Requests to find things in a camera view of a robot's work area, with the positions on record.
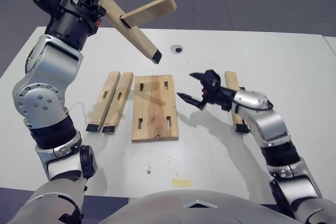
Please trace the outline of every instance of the wooden board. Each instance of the wooden board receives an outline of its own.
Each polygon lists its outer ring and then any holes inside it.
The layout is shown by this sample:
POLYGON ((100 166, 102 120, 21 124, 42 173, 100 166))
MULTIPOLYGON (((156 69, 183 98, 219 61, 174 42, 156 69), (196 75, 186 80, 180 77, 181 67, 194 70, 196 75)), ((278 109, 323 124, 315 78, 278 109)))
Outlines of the wooden board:
POLYGON ((101 91, 86 131, 99 131, 120 79, 120 72, 110 72, 101 91))
POLYGON ((155 0, 120 17, 130 27, 140 26, 155 18, 175 11, 177 5, 174 0, 155 0))
POLYGON ((137 76, 134 84, 132 141, 179 139, 172 75, 137 76))
POLYGON ((126 100, 130 93, 131 84, 133 81, 133 73, 123 73, 120 79, 119 86, 114 96, 107 116, 105 118, 103 132, 111 133, 114 132, 115 128, 118 126, 122 111, 124 110, 126 100))
MULTIPOLYGON (((226 71, 224 76, 225 76, 226 87, 228 89, 232 89, 235 91, 240 90, 238 79, 237 79, 237 74, 235 72, 226 71)), ((231 114, 232 114, 232 121, 235 126, 236 132, 248 133, 248 128, 244 120, 232 110, 231 110, 231 114)))
POLYGON ((128 28, 121 20, 120 16, 125 12, 116 4, 114 0, 99 0, 99 5, 106 9, 104 18, 116 28, 130 43, 155 64, 159 63, 161 53, 147 36, 135 26, 128 28))

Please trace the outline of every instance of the table surface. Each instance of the table surface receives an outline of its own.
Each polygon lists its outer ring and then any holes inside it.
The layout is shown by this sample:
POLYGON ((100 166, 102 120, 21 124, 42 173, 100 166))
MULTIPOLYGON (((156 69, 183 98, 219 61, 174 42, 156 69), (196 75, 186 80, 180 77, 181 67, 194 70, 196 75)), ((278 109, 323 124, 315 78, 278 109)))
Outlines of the table surface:
MULTIPOLYGON (((0 187, 36 190, 47 181, 35 142, 12 101, 13 86, 23 77, 26 57, 43 31, 41 27, 34 31, 0 79, 0 187)), ((274 203, 259 147, 250 134, 235 133, 231 114, 218 106, 199 111, 176 96, 180 139, 132 143, 133 83, 115 134, 85 131, 109 71, 132 71, 135 76, 172 74, 175 92, 200 98, 202 86, 188 74, 214 69, 223 80, 226 70, 236 71, 240 85, 268 96, 324 197, 336 200, 335 54, 322 36, 143 31, 163 54, 159 65, 141 55, 115 29, 100 28, 88 38, 82 66, 67 89, 66 106, 83 143, 93 147, 99 166, 88 181, 88 195, 141 197, 176 189, 172 178, 181 178, 191 180, 190 189, 274 203), (181 54, 171 53, 174 44, 183 46, 181 54)))

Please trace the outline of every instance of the tape piece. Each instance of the tape piece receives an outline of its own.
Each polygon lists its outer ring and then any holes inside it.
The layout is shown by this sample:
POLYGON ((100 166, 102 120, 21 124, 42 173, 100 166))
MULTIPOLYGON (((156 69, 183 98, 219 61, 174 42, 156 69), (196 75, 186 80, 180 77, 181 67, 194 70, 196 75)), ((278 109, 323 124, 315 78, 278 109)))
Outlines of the tape piece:
POLYGON ((191 181, 189 179, 173 178, 173 186, 189 187, 189 186, 191 186, 191 181))

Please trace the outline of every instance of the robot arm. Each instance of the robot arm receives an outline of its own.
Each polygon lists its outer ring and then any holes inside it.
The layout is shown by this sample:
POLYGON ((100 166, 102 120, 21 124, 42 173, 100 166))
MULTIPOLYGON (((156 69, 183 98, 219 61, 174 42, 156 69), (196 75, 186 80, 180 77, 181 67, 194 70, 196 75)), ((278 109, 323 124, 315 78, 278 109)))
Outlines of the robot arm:
POLYGON ((336 221, 336 204, 322 199, 321 192, 308 167, 296 151, 290 134, 272 103, 259 92, 234 91, 221 87, 213 70, 192 73, 203 85, 203 100, 178 93, 187 103, 201 110, 207 103, 231 109, 249 125, 273 177, 270 187, 281 211, 302 223, 318 224, 336 221))
POLYGON ((106 10, 98 0, 33 0, 50 15, 45 34, 26 61, 26 75, 13 89, 17 111, 36 142, 49 180, 11 223, 79 223, 87 179, 97 165, 90 146, 81 145, 65 104, 86 39, 97 32, 106 10))

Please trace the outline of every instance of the mortise hole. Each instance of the mortise hole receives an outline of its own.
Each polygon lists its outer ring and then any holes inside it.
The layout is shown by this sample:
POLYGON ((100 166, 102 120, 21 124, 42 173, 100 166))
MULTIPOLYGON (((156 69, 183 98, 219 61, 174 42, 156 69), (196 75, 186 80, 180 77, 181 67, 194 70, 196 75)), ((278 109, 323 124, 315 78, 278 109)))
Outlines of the mortise hole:
POLYGON ((143 122, 143 119, 142 118, 139 118, 139 124, 138 124, 138 129, 142 129, 142 122, 143 122))
POLYGON ((104 92, 104 94, 103 94, 103 99, 105 99, 105 98, 106 98, 106 96, 107 96, 107 93, 108 93, 107 91, 105 91, 105 92, 104 92))
POLYGON ((167 126, 171 127, 172 126, 172 121, 171 121, 171 117, 167 116, 167 126))

